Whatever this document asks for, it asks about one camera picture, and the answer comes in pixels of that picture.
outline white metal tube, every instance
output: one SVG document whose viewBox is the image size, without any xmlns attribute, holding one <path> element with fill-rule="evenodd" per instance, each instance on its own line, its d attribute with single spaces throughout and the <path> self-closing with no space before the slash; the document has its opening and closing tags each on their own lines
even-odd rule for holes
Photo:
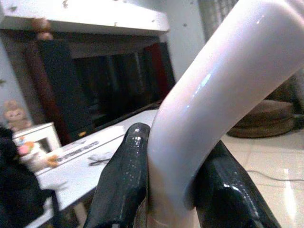
<svg viewBox="0 0 304 228">
<path fill-rule="evenodd" d="M 191 181 L 234 124 L 304 64 L 301 0 L 240 0 L 163 101 L 149 136 L 150 228 L 191 228 Z"/>
</svg>

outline tile floor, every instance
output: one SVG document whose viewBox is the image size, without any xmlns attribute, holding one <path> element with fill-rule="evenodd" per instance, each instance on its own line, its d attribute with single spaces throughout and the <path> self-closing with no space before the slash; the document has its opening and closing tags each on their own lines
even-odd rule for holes
<svg viewBox="0 0 304 228">
<path fill-rule="evenodd" d="M 222 141 L 246 170 L 278 179 L 304 179 L 304 130 L 265 139 L 223 136 Z M 282 228 L 304 228 L 304 182 L 276 181 L 250 172 Z"/>
</svg>

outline cable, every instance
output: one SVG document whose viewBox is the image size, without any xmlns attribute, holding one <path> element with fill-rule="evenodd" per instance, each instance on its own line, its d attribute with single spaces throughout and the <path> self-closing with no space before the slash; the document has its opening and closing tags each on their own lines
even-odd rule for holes
<svg viewBox="0 0 304 228">
<path fill-rule="evenodd" d="M 262 172 L 256 171 L 256 170 L 246 170 L 247 172 L 255 172 L 258 173 L 266 178 L 272 179 L 272 180 L 277 180 L 277 181 L 304 181 L 304 179 L 278 179 L 278 178 L 274 178 L 274 177 L 270 177 Z"/>
</svg>

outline black fabric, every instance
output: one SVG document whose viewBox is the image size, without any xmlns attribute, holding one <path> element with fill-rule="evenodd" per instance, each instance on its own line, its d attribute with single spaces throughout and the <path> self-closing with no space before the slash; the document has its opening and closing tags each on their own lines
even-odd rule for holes
<svg viewBox="0 0 304 228">
<path fill-rule="evenodd" d="M 195 184 L 201 227 L 280 227 L 250 176 L 222 141 L 202 165 Z"/>
<path fill-rule="evenodd" d="M 146 196 L 147 144 L 150 127 L 132 125 L 122 144 L 101 173 L 85 228 L 133 227 Z"/>
<path fill-rule="evenodd" d="M 21 228 L 41 216 L 43 204 L 53 199 L 54 223 L 60 214 L 55 191 L 41 190 L 34 173 L 19 164 L 12 131 L 0 128 L 0 227 Z"/>
</svg>

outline white table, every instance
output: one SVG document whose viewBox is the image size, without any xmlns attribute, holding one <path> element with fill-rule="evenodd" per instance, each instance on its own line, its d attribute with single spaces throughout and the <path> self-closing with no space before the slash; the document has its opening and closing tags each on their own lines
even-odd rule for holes
<svg viewBox="0 0 304 228">
<path fill-rule="evenodd" d="M 38 174 L 37 178 L 42 189 L 51 185 L 58 185 L 67 181 L 62 190 L 57 191 L 60 210 L 76 205 L 83 197 L 92 193 L 98 184 L 98 180 L 105 164 L 89 166 L 88 157 L 93 154 L 111 153 L 117 150 L 128 128 L 134 123 L 152 125 L 157 110 L 141 112 L 133 117 L 121 121 L 111 127 L 98 131 L 87 138 L 98 138 L 98 148 L 72 158 L 55 169 L 49 169 Z M 52 210 L 46 203 L 45 213 L 27 225 L 27 228 L 36 228 L 52 218 Z"/>
</svg>

